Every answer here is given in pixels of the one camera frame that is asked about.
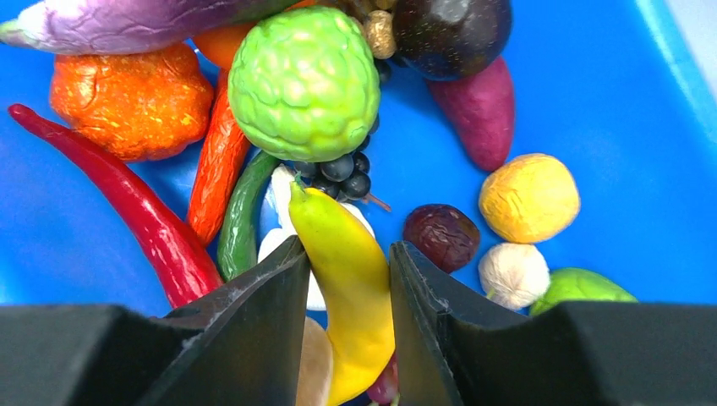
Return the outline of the yellow toy banana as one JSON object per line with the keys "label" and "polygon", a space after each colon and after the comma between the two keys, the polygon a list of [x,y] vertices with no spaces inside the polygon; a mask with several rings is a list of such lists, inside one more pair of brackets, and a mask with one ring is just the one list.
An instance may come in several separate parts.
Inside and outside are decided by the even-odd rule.
{"label": "yellow toy banana", "polygon": [[323,295],[333,353],[328,404],[375,383],[395,351],[390,272],[361,221],[325,193],[290,183],[288,212]]}

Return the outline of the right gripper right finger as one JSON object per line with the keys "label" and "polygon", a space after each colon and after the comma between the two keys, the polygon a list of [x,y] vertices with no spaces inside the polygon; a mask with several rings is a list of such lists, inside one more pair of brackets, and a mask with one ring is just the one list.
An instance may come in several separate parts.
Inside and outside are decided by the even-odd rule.
{"label": "right gripper right finger", "polygon": [[572,301],[526,317],[390,249],[404,405],[713,405],[716,309]]}

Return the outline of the green toy chayote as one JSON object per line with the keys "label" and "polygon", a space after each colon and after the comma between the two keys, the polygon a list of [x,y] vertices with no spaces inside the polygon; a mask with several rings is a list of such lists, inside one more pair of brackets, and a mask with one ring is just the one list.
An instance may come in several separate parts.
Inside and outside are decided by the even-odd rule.
{"label": "green toy chayote", "polygon": [[563,301],[575,300],[638,302],[638,299],[624,288],[596,272],[566,267],[550,274],[550,286],[545,294],[530,306],[528,314],[535,316]]}

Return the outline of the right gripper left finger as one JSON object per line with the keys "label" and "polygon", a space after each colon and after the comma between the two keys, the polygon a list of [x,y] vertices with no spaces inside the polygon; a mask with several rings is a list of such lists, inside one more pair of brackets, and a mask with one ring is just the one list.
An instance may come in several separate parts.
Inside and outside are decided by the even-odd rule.
{"label": "right gripper left finger", "polygon": [[120,305],[4,306],[4,405],[292,405],[309,261],[287,238],[162,318]]}

